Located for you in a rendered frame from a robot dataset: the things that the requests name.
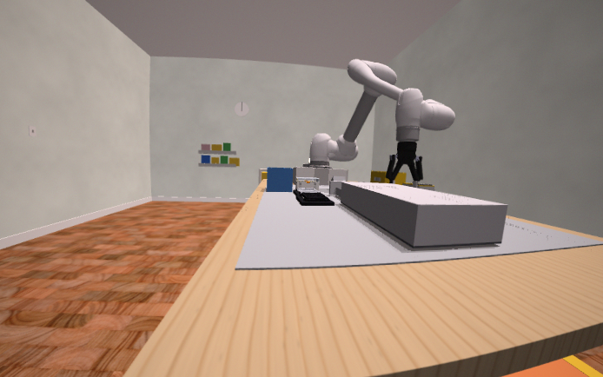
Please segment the yellow open-top bin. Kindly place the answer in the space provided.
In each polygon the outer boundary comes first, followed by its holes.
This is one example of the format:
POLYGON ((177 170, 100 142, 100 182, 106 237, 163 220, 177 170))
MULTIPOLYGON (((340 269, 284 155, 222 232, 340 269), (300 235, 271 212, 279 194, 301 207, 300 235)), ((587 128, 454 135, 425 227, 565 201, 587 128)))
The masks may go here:
MULTIPOLYGON (((389 183, 389 179, 386 178, 387 171, 371 171, 371 180, 370 182, 375 183, 389 183)), ((395 184, 402 185, 402 183, 406 183, 406 174, 407 173, 398 173, 395 177, 395 184)))

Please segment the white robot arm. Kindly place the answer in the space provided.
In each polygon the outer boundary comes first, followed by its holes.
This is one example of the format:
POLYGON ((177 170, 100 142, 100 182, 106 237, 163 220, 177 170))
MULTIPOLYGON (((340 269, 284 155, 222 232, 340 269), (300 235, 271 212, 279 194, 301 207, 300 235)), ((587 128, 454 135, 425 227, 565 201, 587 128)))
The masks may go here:
POLYGON ((449 107, 433 100, 424 101, 419 89, 395 87, 397 75, 384 64, 355 59, 348 64, 348 75, 364 85, 364 91, 346 131, 336 142, 331 141, 327 134, 315 135, 310 145, 310 163, 303 164, 303 167, 331 169, 329 161, 354 160, 358 155, 355 139, 381 95, 397 101, 397 142, 418 142, 420 128, 444 130, 454 123, 455 114, 449 107))

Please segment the black multi-well assay plate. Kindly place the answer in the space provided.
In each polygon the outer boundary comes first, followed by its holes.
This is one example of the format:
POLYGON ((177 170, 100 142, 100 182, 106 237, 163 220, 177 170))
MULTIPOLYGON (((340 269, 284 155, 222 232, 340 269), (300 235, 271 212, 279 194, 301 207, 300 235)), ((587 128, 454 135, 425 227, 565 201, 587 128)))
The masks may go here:
POLYGON ((325 202, 325 199, 327 199, 328 202, 328 198, 321 193, 301 193, 301 197, 305 198, 306 202, 308 202, 308 199, 311 202, 325 202))

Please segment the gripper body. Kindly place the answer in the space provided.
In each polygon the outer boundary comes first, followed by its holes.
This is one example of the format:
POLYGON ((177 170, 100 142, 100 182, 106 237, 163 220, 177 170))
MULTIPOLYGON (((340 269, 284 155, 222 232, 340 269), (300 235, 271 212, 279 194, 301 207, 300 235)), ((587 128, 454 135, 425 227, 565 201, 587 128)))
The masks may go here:
POLYGON ((412 156, 414 159, 416 158, 416 154, 413 151, 416 151, 417 143, 416 142, 398 142, 397 143, 397 159, 399 163, 401 163, 402 158, 406 155, 408 158, 404 162, 404 164, 411 164, 409 157, 412 156))

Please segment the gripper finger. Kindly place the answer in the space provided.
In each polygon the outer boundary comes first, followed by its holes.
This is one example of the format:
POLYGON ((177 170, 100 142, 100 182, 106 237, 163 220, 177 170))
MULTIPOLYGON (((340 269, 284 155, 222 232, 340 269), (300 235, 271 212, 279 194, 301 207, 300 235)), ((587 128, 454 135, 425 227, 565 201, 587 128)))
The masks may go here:
POLYGON ((395 179, 395 177, 398 175, 398 173, 399 173, 399 171, 400 171, 400 169, 401 169, 401 166, 403 166, 404 162, 405 162, 405 161, 407 160, 407 158, 408 158, 408 157, 405 155, 405 156, 402 158, 401 163, 399 163, 399 161, 398 161, 398 162, 396 163, 395 168, 394 168, 394 164, 395 164, 396 157, 398 157, 398 156, 397 156, 397 155, 390 155, 390 156, 389 156, 390 161, 389 161, 389 164, 388 164, 388 170, 387 170, 387 173, 386 173, 386 178, 388 178, 388 179, 389 179, 389 183, 393 183, 393 184, 395 184, 395 180, 394 180, 394 179, 395 179), (393 171, 393 169, 394 169, 394 171, 393 171))
POLYGON ((412 156, 410 156, 409 159, 410 159, 411 164, 408 166, 409 166, 411 175, 413 177, 412 187, 418 188, 418 182, 423 179, 422 165, 421 165, 422 156, 416 156, 415 164, 414 164, 414 158, 412 156), (416 165, 416 168, 414 165, 416 165))

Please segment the blue open bin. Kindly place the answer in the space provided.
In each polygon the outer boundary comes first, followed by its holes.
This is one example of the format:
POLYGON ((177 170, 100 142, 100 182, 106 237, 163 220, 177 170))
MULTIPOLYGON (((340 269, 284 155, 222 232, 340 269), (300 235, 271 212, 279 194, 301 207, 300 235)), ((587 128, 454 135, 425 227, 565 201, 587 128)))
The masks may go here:
POLYGON ((267 192, 292 192, 292 168, 267 168, 267 192))

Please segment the grey bench mat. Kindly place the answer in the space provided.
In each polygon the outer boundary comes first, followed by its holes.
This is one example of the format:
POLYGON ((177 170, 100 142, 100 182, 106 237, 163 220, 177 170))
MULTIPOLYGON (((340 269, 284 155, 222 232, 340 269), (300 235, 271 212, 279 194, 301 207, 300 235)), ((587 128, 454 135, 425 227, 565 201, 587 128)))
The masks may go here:
POLYGON ((319 192, 334 206, 302 206, 293 190, 267 192, 266 186, 235 270, 381 266, 603 245, 506 218, 500 244, 411 248, 330 195, 328 185, 319 185, 319 192))

